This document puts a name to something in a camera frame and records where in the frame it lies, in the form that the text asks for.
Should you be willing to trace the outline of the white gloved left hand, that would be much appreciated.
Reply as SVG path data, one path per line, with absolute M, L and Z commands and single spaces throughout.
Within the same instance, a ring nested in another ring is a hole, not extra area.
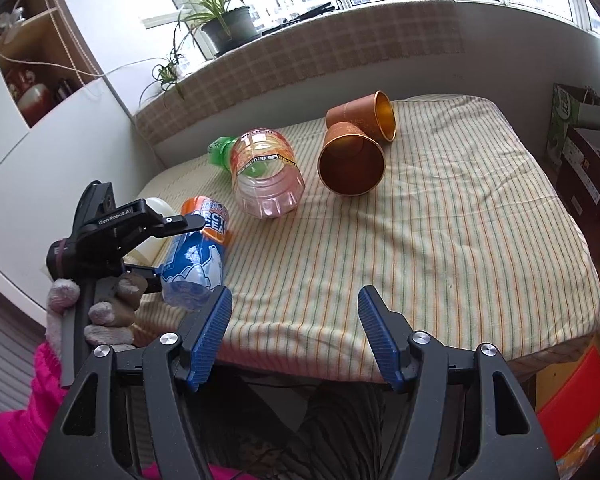
M 112 292 L 88 309 L 92 324 L 84 328 L 85 340 L 94 346 L 109 344 L 116 351 L 134 349 L 131 327 L 146 288 L 147 282 L 141 276 L 122 274 Z M 46 341 L 58 360 L 61 358 L 61 320 L 79 296 L 79 285 L 64 278 L 54 281 L 47 294 Z

